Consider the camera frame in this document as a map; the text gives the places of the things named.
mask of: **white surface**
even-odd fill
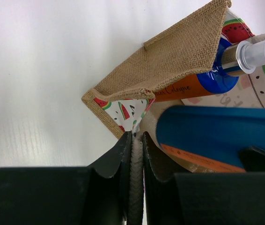
[[[88,165],[110,149],[116,138],[82,95],[207,2],[0,0],[0,166]],[[265,33],[265,0],[231,9]]]

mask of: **clear pump nozzle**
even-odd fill
[[[265,41],[256,44],[240,42],[236,50],[236,59],[245,73],[253,73],[256,67],[265,65]]]

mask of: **blue container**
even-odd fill
[[[229,76],[222,68],[222,55],[231,44],[221,38],[213,69],[207,73],[197,74],[197,78],[205,90],[212,94],[222,94],[230,91],[239,80],[238,76]]]
[[[265,109],[173,106],[160,116],[156,137],[169,154],[219,172],[241,172],[238,151],[265,150]]]

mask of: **orange tag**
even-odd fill
[[[191,163],[195,163],[201,165],[205,168],[222,172],[222,173],[240,173],[246,172],[244,169],[240,167],[236,167],[234,165],[229,165],[227,163],[222,163],[204,156],[196,155],[187,151],[183,151],[165,144],[161,144],[162,148],[166,150],[167,153],[176,156],[178,158],[182,158]]]
[[[213,95],[200,84],[197,75],[188,75],[185,78],[169,85],[167,88],[155,93],[155,101],[171,101],[184,98],[194,98],[200,96]]]

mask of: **burlap trim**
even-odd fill
[[[107,114],[93,99],[95,95],[92,90],[89,90],[81,98],[84,104],[101,120],[101,122],[115,135],[116,138],[120,138],[123,131],[120,129],[117,123]]]
[[[107,101],[107,102],[113,102],[113,101],[117,101],[117,100],[121,100],[121,99],[125,99],[125,98],[132,98],[132,99],[153,99],[155,98],[155,95],[152,91],[147,90],[145,88],[140,88],[140,89],[127,89],[125,90],[125,93],[123,93],[121,95],[121,98],[119,98],[118,94],[113,94],[113,95],[109,95],[109,96],[105,96],[102,95],[100,92],[98,92],[96,89],[92,88],[90,91],[93,92],[93,94],[103,100],[103,101]]]

